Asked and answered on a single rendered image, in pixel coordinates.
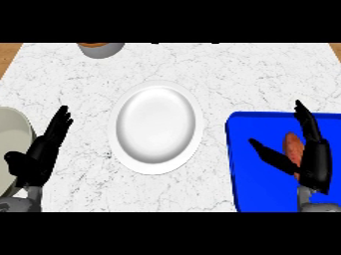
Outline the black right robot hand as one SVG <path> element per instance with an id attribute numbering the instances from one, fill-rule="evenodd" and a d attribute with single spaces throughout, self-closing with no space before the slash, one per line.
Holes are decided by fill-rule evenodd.
<path id="1" fill-rule="evenodd" d="M 255 138 L 249 142 L 261 159 L 269 165 L 290 175 L 299 174 L 299 183 L 323 194 L 329 194 L 333 175 L 330 142 L 321 134 L 317 118 L 300 101 L 296 101 L 295 117 L 306 140 L 300 163 L 293 162 L 284 153 L 265 146 Z"/>

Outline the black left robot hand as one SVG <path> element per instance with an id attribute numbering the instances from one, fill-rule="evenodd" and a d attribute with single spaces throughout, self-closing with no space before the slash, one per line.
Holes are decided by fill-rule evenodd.
<path id="1" fill-rule="evenodd" d="M 18 187 L 43 187 L 49 181 L 73 123 L 68 107 L 61 106 L 46 132 L 36 138 L 28 151 L 9 151 L 5 154 L 9 173 L 17 177 Z"/>

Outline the orange sweet potato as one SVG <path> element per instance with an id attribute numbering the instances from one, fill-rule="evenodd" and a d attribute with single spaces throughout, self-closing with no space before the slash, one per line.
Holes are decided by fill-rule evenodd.
<path id="1" fill-rule="evenodd" d="M 296 165 L 302 164 L 305 144 L 295 132 L 290 132 L 283 141 L 284 154 Z"/>

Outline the blue tray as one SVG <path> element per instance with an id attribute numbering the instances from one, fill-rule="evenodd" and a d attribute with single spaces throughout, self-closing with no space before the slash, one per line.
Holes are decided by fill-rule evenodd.
<path id="1" fill-rule="evenodd" d="M 312 195 L 312 202 L 341 206 L 341 114 L 315 115 L 323 136 L 333 152 L 333 179 L 330 193 Z M 274 150 L 283 150 L 289 132 L 302 133 L 293 113 L 235 112 L 227 124 L 227 146 L 232 179 L 234 203 L 240 212 L 295 212 L 298 187 L 295 177 L 262 161 L 249 142 L 258 139 Z"/>

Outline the white oval plate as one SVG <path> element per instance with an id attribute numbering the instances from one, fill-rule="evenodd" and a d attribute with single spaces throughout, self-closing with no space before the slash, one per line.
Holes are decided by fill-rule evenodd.
<path id="1" fill-rule="evenodd" d="M 201 143 L 204 117 L 191 91 L 172 81 L 147 81 L 120 97 L 111 111 L 110 144 L 136 173 L 166 174 L 191 160 Z"/>

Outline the pale cream bowl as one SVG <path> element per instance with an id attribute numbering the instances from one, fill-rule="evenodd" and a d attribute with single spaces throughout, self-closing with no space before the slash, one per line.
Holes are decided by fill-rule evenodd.
<path id="1" fill-rule="evenodd" d="M 15 109 L 0 107 L 0 198 L 14 196 L 17 176 L 9 172 L 5 154 L 9 151 L 27 152 L 37 135 L 25 115 Z"/>

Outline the grey cup with orange content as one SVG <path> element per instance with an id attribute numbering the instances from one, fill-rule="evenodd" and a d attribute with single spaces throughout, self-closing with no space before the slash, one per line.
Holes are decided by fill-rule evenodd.
<path id="1" fill-rule="evenodd" d="M 79 47 L 85 55 L 93 59 L 113 57 L 125 48 L 125 43 L 80 43 Z"/>

